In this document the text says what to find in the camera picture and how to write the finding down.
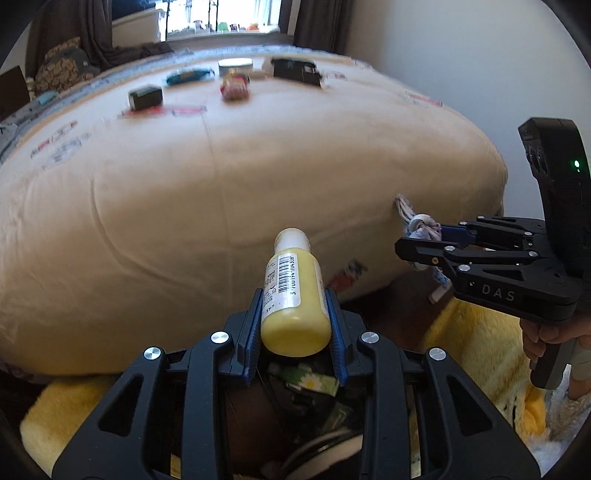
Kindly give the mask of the person's right hand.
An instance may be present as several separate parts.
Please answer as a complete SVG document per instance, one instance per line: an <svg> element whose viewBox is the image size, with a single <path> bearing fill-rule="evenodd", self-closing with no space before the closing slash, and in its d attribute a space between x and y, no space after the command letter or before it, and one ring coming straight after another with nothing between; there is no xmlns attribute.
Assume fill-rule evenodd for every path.
<svg viewBox="0 0 591 480"><path fill-rule="evenodd" d="M539 325L521 319L523 350L525 355L536 362L548 345L562 344L575 339L584 350L590 349L591 320L589 313L578 313L570 320L557 325Z"/></svg>

